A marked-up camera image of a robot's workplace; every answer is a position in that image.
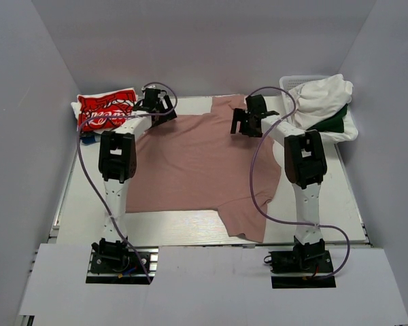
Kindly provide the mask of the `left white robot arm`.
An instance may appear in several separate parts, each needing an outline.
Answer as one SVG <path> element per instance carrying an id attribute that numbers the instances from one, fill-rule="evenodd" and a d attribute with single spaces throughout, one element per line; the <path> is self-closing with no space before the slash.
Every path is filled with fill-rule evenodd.
<path id="1" fill-rule="evenodd" d="M 131 116 L 121 126 L 103 132 L 99 148 L 99 172 L 104 185 L 107 205 L 102 238 L 108 242 L 127 239 L 124 218 L 129 183 L 137 170 L 137 140 L 147 130 L 174 120 L 177 99 L 174 91 L 159 83 L 143 88 L 143 98 L 133 107 Z"/>

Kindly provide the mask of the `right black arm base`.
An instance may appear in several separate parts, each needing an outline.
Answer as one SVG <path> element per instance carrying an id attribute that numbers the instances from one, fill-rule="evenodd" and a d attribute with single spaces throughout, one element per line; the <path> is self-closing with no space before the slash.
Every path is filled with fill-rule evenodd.
<path id="1" fill-rule="evenodd" d="M 270 267 L 273 289 L 332 289 L 335 277 L 323 278 L 334 272 L 329 251 L 320 258 L 301 264 L 293 251 L 271 251 L 263 259 Z"/>

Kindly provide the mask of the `pink t shirt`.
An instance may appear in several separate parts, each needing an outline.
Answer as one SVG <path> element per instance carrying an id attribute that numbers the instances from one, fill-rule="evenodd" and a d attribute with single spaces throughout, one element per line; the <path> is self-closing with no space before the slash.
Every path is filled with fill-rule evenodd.
<path id="1" fill-rule="evenodd" d="M 262 216 L 282 169 L 273 140 L 231 134 L 243 95 L 212 99 L 203 115 L 180 115 L 137 141 L 137 170 L 126 199 L 128 213 L 217 211 L 229 236 L 262 242 Z"/>

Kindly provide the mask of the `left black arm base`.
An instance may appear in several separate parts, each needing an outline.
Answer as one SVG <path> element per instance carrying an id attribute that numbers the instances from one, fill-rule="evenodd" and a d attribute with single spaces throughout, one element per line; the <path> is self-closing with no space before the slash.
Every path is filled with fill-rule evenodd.
<path id="1" fill-rule="evenodd" d="M 149 285 L 156 273 L 158 252 L 138 250 L 138 255 L 119 240 L 102 238 L 91 244 L 86 284 Z"/>

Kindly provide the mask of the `green and white t shirt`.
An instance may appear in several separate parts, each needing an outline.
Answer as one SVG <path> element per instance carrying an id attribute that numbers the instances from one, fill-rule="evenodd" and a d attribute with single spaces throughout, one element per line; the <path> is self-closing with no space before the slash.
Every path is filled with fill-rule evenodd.
<path id="1" fill-rule="evenodd" d="M 320 133 L 323 143 L 337 144 L 346 141 L 354 141 L 358 137 L 358 129 L 352 119 L 350 106 L 346 104 L 332 117 L 318 122 L 308 130 L 316 130 Z"/>

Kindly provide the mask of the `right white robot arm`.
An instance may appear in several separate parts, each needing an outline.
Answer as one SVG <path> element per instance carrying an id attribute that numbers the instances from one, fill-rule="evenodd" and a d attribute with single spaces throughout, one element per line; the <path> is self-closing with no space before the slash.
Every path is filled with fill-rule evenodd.
<path id="1" fill-rule="evenodd" d="M 234 110 L 231 133 L 262 139 L 269 136 L 283 146 L 284 170 L 295 194 L 294 241 L 301 246 L 322 243 L 319 194 L 327 165 L 320 133 L 301 130 L 278 112 L 269 111 L 261 94 L 247 96 L 245 103 L 245 109 Z"/>

